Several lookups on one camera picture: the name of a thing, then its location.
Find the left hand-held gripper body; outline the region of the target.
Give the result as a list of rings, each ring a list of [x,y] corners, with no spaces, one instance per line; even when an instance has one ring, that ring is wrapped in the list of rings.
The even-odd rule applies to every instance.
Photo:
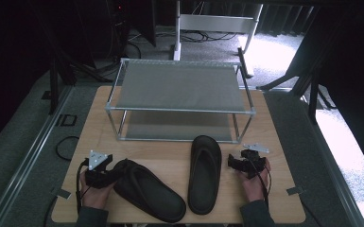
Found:
[[[104,154],[94,150],[90,151],[88,169],[85,172],[85,181],[88,186],[103,188],[109,183],[108,164],[113,161],[111,154]]]

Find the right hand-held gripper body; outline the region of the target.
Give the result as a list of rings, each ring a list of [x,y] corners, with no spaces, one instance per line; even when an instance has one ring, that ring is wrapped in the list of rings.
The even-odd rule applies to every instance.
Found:
[[[261,157],[260,154],[269,153],[269,149],[258,143],[251,145],[244,144],[243,148],[244,149],[240,151],[244,164],[242,171],[248,174],[249,179],[252,179],[265,169],[266,158]]]

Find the black slipper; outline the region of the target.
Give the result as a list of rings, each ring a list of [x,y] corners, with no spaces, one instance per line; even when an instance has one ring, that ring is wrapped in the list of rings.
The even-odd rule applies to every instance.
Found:
[[[209,214],[217,201],[222,153],[217,141],[200,135],[191,146],[187,202],[198,215]]]
[[[128,161],[113,190],[140,210],[164,222],[176,223],[186,213],[183,198],[145,166]]]

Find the metal shoe rack grey shelves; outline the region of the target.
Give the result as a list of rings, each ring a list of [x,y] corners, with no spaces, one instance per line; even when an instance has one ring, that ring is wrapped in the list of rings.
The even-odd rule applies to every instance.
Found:
[[[119,141],[239,144],[256,110],[241,62],[123,59],[105,111]]]

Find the person's left hand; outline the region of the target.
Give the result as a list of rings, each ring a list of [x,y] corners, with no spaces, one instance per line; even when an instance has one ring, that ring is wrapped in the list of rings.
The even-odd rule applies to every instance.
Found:
[[[80,185],[81,205],[104,210],[108,197],[113,190],[114,183],[103,188],[89,187],[86,184],[85,172],[82,172],[80,174]]]

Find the person's right hand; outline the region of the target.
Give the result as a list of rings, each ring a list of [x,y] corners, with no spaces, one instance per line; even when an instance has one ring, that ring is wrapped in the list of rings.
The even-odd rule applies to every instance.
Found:
[[[248,179],[243,172],[236,171],[236,175],[243,186],[247,202],[263,201],[268,195],[269,172],[269,161],[266,161],[265,169],[252,179]]]

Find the grey tape strip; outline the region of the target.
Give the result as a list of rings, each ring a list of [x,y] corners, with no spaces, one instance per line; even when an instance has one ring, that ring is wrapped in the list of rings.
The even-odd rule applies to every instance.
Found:
[[[51,193],[57,197],[61,197],[66,200],[68,200],[71,197],[71,193],[62,188],[53,188],[51,190]]]
[[[302,186],[294,186],[294,187],[289,188],[286,192],[289,196],[295,195],[295,194],[300,195],[304,192],[304,189]]]

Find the black floor marker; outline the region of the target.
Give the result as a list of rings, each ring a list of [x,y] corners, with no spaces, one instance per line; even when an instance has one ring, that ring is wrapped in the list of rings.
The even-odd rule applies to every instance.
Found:
[[[78,117],[74,114],[61,114],[56,122],[59,127],[73,127],[76,125]]]

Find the black metal stand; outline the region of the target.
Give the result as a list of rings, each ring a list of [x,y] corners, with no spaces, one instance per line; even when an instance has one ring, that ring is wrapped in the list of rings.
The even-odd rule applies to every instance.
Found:
[[[76,77],[67,62],[62,62],[54,58],[50,63],[49,81],[50,81],[50,110],[49,113],[53,114],[59,105],[59,78],[65,85],[74,85]]]
[[[290,79],[293,79],[294,75],[291,73],[286,73],[284,76],[268,83],[265,85],[257,86],[257,89],[268,91],[275,88]],[[309,102],[308,102],[308,117],[313,124],[317,123],[316,120],[316,108],[319,92],[319,80],[320,80],[320,70],[315,69],[312,72],[305,71],[298,76],[293,88],[290,93],[293,96],[301,97],[306,91],[309,91]]]

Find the dark computer tower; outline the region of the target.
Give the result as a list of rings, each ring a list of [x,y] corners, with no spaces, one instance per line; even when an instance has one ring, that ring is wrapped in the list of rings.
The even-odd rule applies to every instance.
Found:
[[[113,31],[113,55],[120,59],[125,55],[130,32],[127,0],[107,0]]]

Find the silver floor rail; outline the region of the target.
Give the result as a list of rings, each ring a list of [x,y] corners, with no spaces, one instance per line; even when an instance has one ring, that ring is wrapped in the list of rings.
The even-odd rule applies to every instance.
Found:
[[[34,167],[34,164],[39,158],[43,146],[59,119],[62,109],[73,90],[73,86],[65,86],[63,88],[56,110],[46,118],[42,128],[37,134],[36,139],[27,151],[26,156],[9,180],[9,184],[0,198],[0,227],[2,226],[11,206],[19,195],[32,167]]]

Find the white metal table frame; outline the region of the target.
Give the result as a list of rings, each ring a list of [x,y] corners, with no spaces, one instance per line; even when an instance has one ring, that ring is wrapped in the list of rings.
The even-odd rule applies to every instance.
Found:
[[[215,15],[193,15],[181,14],[181,0],[176,0],[176,17],[175,32],[176,41],[174,46],[173,60],[178,61],[181,58],[182,30],[211,31],[211,32],[230,32],[242,33],[247,35],[247,41],[242,48],[245,54],[250,46],[251,39],[257,29],[262,4],[254,5],[254,14],[252,17],[235,17],[235,16],[215,16]]]

